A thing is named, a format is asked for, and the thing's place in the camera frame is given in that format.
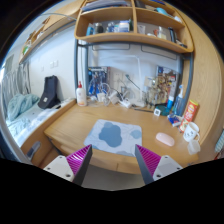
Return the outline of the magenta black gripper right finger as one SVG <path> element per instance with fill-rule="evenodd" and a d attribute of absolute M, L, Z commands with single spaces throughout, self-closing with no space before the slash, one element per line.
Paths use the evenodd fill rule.
<path fill-rule="evenodd" d="M 153 175 L 160 162 L 161 157 L 149 149 L 135 145 L 135 156 L 142 174 L 145 184 L 150 184 L 154 181 Z"/>

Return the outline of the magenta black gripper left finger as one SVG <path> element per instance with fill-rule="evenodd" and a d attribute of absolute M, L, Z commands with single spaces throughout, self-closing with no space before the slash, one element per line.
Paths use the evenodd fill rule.
<path fill-rule="evenodd" d="M 92 145 L 87 145 L 66 157 L 66 160 L 74 174 L 73 182 L 81 186 L 92 157 Z"/>

